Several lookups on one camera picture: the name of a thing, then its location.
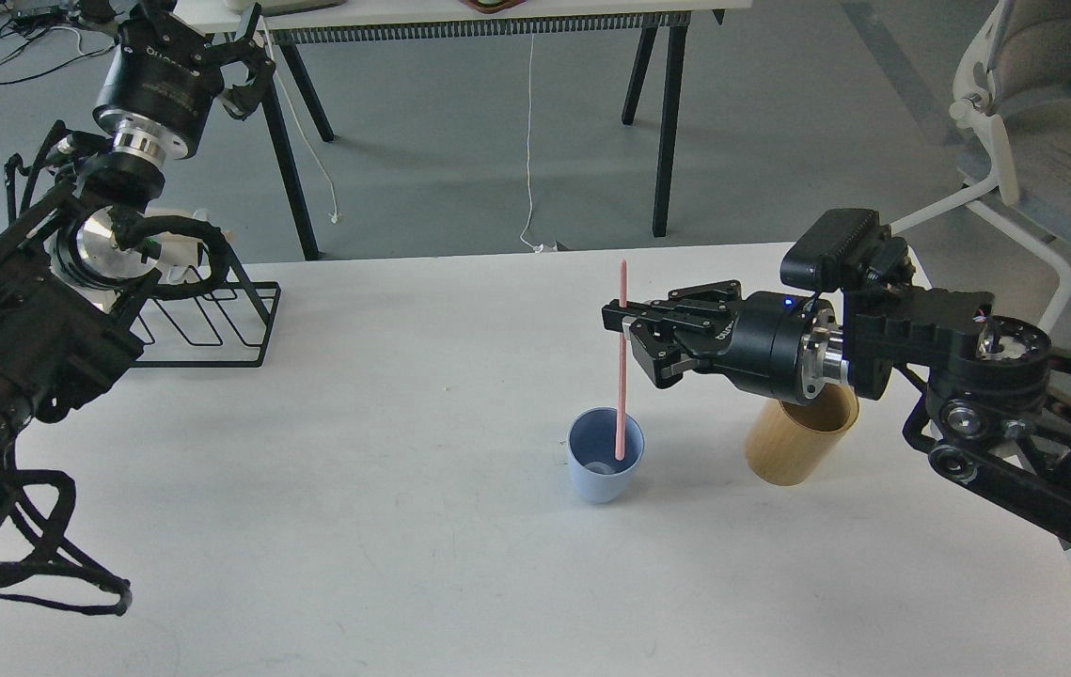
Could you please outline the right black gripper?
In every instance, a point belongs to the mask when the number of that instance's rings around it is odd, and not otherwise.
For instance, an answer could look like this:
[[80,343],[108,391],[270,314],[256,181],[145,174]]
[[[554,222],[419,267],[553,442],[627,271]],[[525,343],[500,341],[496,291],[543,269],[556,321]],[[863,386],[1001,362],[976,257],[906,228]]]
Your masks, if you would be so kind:
[[724,374],[738,389],[767,398],[811,404],[825,386],[849,385],[843,330],[823,297],[758,291],[743,300],[740,282],[720,281],[601,309],[612,333],[627,320],[633,322],[625,330],[631,353],[655,388],[693,371]]

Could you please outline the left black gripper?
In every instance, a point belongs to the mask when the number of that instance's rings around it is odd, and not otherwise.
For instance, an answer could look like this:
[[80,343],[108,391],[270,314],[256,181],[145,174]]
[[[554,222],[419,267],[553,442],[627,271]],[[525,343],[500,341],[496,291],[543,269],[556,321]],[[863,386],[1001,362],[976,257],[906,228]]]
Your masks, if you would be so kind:
[[[177,1],[134,1],[114,9],[114,1],[75,1],[74,24],[118,36],[114,63],[100,90],[93,119],[112,134],[123,118],[144,118],[171,134],[168,155],[193,157],[223,85],[220,70],[196,58],[209,46],[207,36],[171,19]],[[240,63],[245,81],[226,88],[218,100],[230,118],[246,120],[259,108],[276,73],[276,62],[260,39],[261,4],[240,13],[233,39],[217,44],[215,65]]]

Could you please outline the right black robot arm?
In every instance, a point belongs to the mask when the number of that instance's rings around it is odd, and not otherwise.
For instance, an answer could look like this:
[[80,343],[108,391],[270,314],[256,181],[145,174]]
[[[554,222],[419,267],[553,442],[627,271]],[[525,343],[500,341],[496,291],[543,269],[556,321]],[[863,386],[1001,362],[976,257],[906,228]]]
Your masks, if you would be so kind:
[[1071,406],[1050,385],[1071,374],[1071,353],[991,303],[986,292],[865,286],[833,306],[820,294],[743,296],[723,281],[613,300],[601,322],[628,336],[658,388],[695,371],[810,406],[835,386],[883,398],[901,374],[921,394],[902,436],[937,473],[1071,543]]

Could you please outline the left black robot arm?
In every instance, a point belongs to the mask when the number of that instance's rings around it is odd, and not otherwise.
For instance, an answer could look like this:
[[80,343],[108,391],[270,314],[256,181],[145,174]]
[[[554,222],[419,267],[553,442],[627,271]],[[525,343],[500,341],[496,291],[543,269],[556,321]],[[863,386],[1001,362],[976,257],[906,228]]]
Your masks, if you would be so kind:
[[82,581],[108,605],[42,605],[88,616],[130,608],[126,580],[67,540],[75,481],[20,468],[16,441],[32,420],[55,423],[106,393],[144,355],[133,330],[146,303],[242,291],[267,333],[280,287],[253,283],[220,228],[183,215],[149,215],[163,165],[192,157],[214,102],[246,119],[263,102],[276,63],[257,34],[261,7],[240,14],[216,44],[174,12],[139,1],[125,19],[105,1],[70,16],[114,36],[117,54],[93,111],[97,134],[54,124],[28,165],[12,157],[0,232],[0,599],[36,575]]

